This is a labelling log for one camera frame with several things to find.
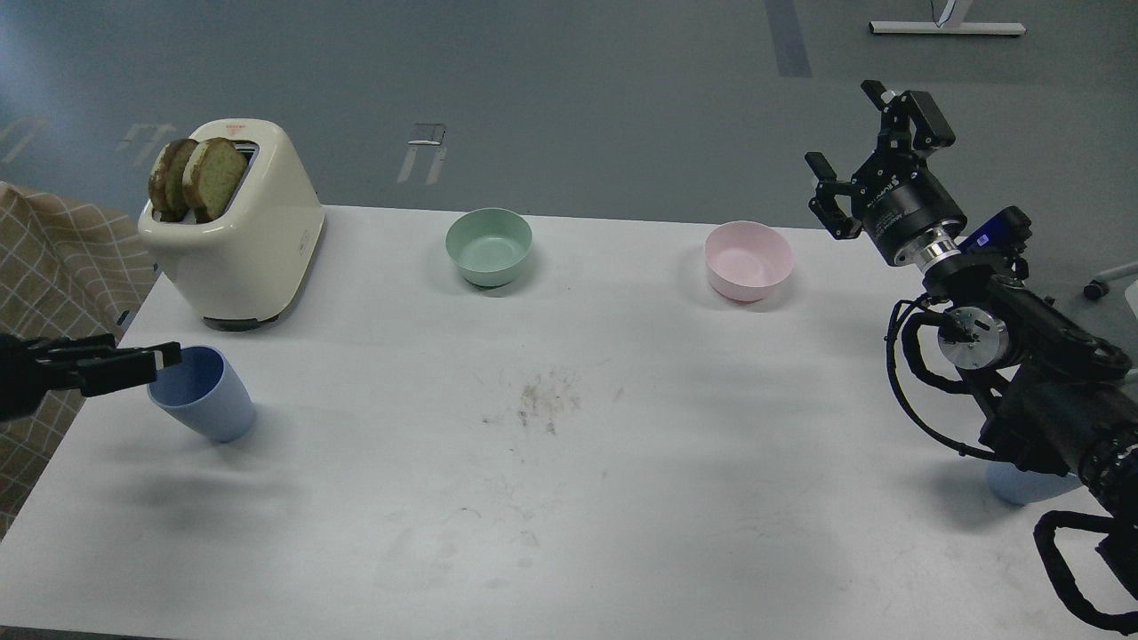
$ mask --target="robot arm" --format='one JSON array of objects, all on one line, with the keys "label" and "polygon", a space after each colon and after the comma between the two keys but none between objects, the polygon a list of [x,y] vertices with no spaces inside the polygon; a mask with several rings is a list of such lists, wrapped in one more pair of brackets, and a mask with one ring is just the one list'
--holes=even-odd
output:
[{"label": "robot arm", "polygon": [[102,395],[152,383],[158,369],[181,361],[178,343],[115,348],[110,334],[74,340],[0,334],[0,421],[34,413],[48,391]]},{"label": "robot arm", "polygon": [[[1138,632],[1138,612],[1100,614],[1081,597],[1054,545],[1058,527],[1106,533],[1098,551],[1138,599],[1138,404],[1119,389],[1130,358],[1023,285],[1028,269],[1021,254],[1031,222],[1020,210],[1001,211],[957,244],[966,218],[926,164],[956,139],[932,97],[897,95],[876,81],[861,89],[881,112],[877,146],[849,181],[838,180],[822,154],[807,154],[818,179],[810,211],[834,238],[856,238],[865,230],[888,264],[921,269],[927,292],[922,311],[891,320],[888,360],[892,363],[900,335],[918,379],[972,395],[986,416],[980,443],[989,450],[937,434],[899,395],[902,408],[962,456],[1009,461],[1021,470],[1078,474],[1112,517],[1045,516],[1036,533],[1045,567],[1064,605],[1081,620]],[[850,214],[835,196],[850,197]],[[949,306],[933,311],[937,304]],[[941,352],[959,380],[925,369],[916,338],[922,326],[937,328]],[[1012,366],[1020,368],[1007,380],[999,370]]]}]

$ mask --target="plaid fabric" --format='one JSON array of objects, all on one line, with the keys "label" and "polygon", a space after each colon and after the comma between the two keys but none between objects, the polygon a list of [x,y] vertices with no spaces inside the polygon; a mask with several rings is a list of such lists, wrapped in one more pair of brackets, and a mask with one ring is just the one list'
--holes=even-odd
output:
[{"label": "plaid fabric", "polygon": [[[19,338],[118,339],[154,286],[135,223],[117,211],[0,182],[0,331]],[[0,424],[0,538],[82,403],[50,392],[34,416]]]}]

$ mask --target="bowl rim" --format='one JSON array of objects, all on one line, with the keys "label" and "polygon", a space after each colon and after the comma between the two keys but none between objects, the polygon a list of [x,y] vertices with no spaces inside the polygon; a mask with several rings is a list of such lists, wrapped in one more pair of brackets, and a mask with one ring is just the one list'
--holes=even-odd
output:
[{"label": "bowl rim", "polygon": [[[731,229],[731,228],[734,228],[734,227],[751,227],[751,228],[759,229],[761,231],[768,232],[770,235],[770,237],[776,238],[775,241],[776,243],[781,243],[783,246],[785,246],[786,247],[786,252],[790,255],[790,261],[787,262],[786,269],[785,269],[786,272],[783,273],[783,274],[781,274],[780,278],[774,279],[772,282],[766,284],[766,285],[744,285],[744,284],[742,284],[742,282],[740,282],[737,280],[733,280],[733,279],[724,276],[723,273],[720,273],[719,270],[716,269],[715,264],[712,264],[712,262],[711,262],[711,256],[708,253],[708,251],[709,251],[709,246],[708,245],[710,244],[711,238],[716,233],[721,233],[723,232],[721,230]],[[782,233],[780,233],[777,229],[775,229],[775,228],[773,228],[770,225],[764,224],[761,222],[756,222],[753,220],[732,220],[731,222],[724,222],[723,224],[717,225],[715,229],[711,230],[710,233],[708,233],[707,239],[703,240],[703,262],[704,262],[704,264],[707,264],[708,269],[711,270],[711,272],[715,273],[716,277],[719,278],[719,279],[721,279],[724,282],[728,282],[728,284],[731,284],[733,286],[742,287],[744,289],[759,290],[759,289],[765,289],[765,288],[768,288],[768,287],[777,286],[777,285],[784,282],[786,280],[786,278],[790,278],[790,274],[794,271],[794,262],[795,262],[795,260],[794,260],[794,248],[790,246],[790,241],[786,239],[785,236],[783,236]]]},{"label": "bowl rim", "polygon": [[[493,269],[493,270],[489,270],[489,271],[484,271],[481,269],[471,269],[470,266],[467,266],[465,264],[463,264],[462,261],[460,261],[459,257],[456,255],[454,255],[454,253],[451,252],[451,243],[448,241],[451,239],[451,233],[454,232],[454,228],[461,221],[470,218],[471,215],[473,215],[476,213],[485,213],[485,212],[501,212],[503,214],[506,214],[505,218],[520,220],[521,223],[525,224],[526,231],[528,232],[527,233],[528,237],[526,238],[526,244],[525,244],[525,251],[521,252],[521,256],[519,256],[517,260],[514,260],[513,262],[511,262],[506,266],[503,266],[501,269]],[[470,273],[483,273],[483,274],[501,273],[503,271],[508,271],[510,269],[513,269],[514,266],[518,266],[519,264],[522,263],[522,261],[525,261],[527,257],[529,257],[529,253],[530,253],[530,251],[534,247],[534,229],[533,229],[533,227],[530,227],[529,221],[527,221],[521,214],[519,214],[519,213],[517,213],[514,211],[510,211],[508,208],[497,207],[497,206],[480,207],[480,208],[476,208],[476,210],[472,210],[472,211],[468,211],[467,213],[460,215],[454,222],[451,223],[451,227],[446,230],[446,237],[443,240],[443,246],[444,246],[444,248],[446,248],[446,255],[451,257],[451,262],[453,262],[455,264],[455,266],[457,266],[459,269],[462,269],[462,270],[468,271]]]}]

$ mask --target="bread slice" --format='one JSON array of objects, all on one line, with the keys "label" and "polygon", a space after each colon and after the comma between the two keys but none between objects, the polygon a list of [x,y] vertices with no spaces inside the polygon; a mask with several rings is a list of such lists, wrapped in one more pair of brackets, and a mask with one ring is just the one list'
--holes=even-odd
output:
[{"label": "bread slice", "polygon": [[182,197],[182,173],[197,146],[197,140],[189,138],[174,140],[166,145],[154,161],[147,188],[150,192],[151,208],[162,222],[181,222],[189,211],[189,205]]},{"label": "bread slice", "polygon": [[225,213],[247,164],[245,155],[225,138],[211,138],[193,149],[182,172],[182,192],[198,223]]}]

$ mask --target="cream toaster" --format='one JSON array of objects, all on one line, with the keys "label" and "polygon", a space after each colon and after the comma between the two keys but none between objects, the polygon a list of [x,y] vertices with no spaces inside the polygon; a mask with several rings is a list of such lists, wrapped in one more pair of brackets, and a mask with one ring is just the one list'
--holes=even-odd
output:
[{"label": "cream toaster", "polygon": [[284,131],[263,120],[217,120],[190,134],[231,140],[248,163],[213,221],[162,222],[147,202],[139,236],[195,313],[222,330],[277,320],[300,288],[324,211]]}]

